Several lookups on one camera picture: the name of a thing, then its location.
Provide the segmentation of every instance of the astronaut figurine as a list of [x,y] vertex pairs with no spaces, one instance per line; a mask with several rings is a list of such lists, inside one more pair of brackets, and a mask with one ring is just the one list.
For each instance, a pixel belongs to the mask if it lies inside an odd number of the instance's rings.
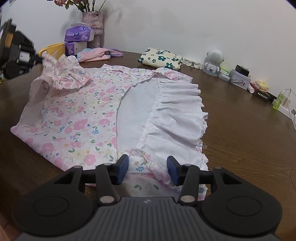
[[224,61],[223,53],[218,49],[207,52],[203,71],[212,76],[218,76],[220,64]]

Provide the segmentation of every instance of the pink vase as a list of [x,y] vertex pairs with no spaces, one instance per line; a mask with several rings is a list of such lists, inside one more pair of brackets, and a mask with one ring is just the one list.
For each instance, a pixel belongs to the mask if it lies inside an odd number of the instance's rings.
[[95,30],[94,40],[87,43],[88,48],[100,47],[100,35],[103,33],[103,12],[83,12],[82,22]]

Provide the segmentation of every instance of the pink towel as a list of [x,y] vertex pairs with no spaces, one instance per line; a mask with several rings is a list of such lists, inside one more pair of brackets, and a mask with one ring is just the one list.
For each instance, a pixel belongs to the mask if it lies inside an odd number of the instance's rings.
[[123,52],[117,49],[105,49],[105,48],[95,48],[95,49],[84,49],[77,54],[77,60],[81,62],[91,62],[99,60],[110,59],[110,56],[120,57],[123,56]]

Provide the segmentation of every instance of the white cable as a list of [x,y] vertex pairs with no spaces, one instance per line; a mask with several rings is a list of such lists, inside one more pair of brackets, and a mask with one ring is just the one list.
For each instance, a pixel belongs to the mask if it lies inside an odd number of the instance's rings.
[[290,118],[291,118],[291,120],[292,120],[292,123],[293,123],[294,129],[295,129],[295,131],[296,131],[296,123],[295,123],[295,122],[293,121],[293,119],[292,119],[291,111],[290,111],[290,107],[289,107],[289,96],[290,96],[291,92],[295,95],[295,97],[296,97],[296,94],[292,91],[292,89],[286,89],[285,92],[286,92],[287,90],[290,90],[290,92],[289,92],[289,94],[288,94],[288,97],[287,97],[287,99],[288,99],[288,110],[289,110],[289,115],[290,115]]

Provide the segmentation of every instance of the yellow mug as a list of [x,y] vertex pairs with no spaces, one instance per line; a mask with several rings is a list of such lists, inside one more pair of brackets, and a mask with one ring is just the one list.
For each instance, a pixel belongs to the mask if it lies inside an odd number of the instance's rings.
[[65,43],[53,44],[53,45],[49,45],[44,49],[41,49],[39,51],[39,57],[42,57],[42,53],[45,51],[47,52],[47,54],[50,54],[50,55],[54,55],[54,53],[57,52],[55,58],[59,59],[59,57],[65,54]]

